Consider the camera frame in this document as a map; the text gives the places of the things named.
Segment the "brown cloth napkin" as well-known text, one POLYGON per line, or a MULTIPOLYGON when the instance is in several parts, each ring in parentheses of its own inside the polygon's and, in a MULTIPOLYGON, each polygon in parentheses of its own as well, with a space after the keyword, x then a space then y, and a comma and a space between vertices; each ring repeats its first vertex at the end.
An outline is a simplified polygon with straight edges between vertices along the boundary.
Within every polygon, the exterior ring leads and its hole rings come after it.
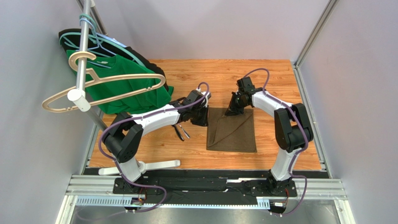
POLYGON ((226 116, 226 108, 210 108, 206 149, 210 151, 256 153, 254 110, 226 116))

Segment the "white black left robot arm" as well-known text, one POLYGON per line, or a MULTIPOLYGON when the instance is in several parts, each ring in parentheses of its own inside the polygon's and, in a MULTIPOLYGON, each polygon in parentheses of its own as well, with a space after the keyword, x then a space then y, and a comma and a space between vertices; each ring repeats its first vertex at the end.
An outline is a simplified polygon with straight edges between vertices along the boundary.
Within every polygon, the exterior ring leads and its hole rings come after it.
POLYGON ((100 137, 112 158, 115 168, 101 170, 100 175, 121 174, 135 182, 145 172, 166 168, 177 168, 180 160, 145 163, 136 159, 141 139, 146 134, 165 126, 176 126, 190 121, 197 126, 208 126, 209 91, 193 90, 183 99, 172 101, 164 107, 144 114, 117 115, 112 125, 100 137))

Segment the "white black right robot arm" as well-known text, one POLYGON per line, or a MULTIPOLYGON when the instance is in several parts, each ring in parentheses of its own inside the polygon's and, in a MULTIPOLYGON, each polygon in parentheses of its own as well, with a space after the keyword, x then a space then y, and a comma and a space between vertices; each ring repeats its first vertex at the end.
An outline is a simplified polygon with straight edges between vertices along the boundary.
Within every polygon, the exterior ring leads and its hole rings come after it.
POLYGON ((244 113, 244 108, 258 108, 274 118, 275 138, 279 146, 276 161, 269 170, 265 189, 279 195, 290 184, 292 169, 301 152, 313 140, 313 130, 306 107, 302 103, 287 103, 271 95, 264 88, 256 88, 249 77, 237 81, 238 90, 232 93, 225 115, 244 113))

